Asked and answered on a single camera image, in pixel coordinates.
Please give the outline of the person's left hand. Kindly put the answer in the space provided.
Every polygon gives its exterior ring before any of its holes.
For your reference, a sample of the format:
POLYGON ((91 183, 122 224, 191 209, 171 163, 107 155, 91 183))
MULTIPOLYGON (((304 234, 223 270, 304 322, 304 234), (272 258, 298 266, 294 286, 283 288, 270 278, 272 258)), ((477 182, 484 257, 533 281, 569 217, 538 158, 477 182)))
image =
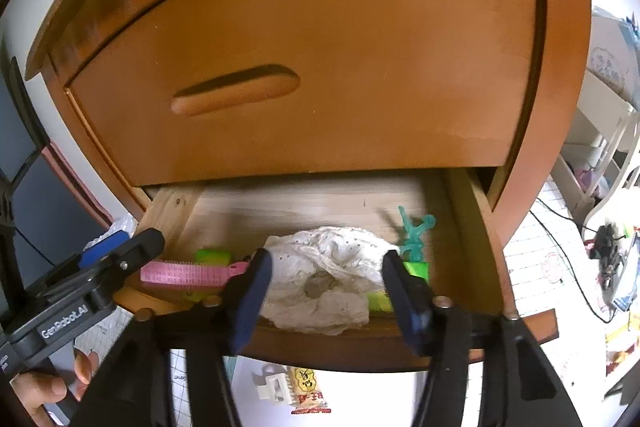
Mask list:
MULTIPOLYGON (((75 350, 74 371, 78 380, 75 397, 77 400, 84 396, 99 364, 100 358, 96 352, 90 351, 86 355, 84 351, 75 350)), ((43 406, 46 403, 58 403, 66 397, 68 388, 61 377, 30 372, 14 377, 11 387, 37 426, 55 426, 43 406)))

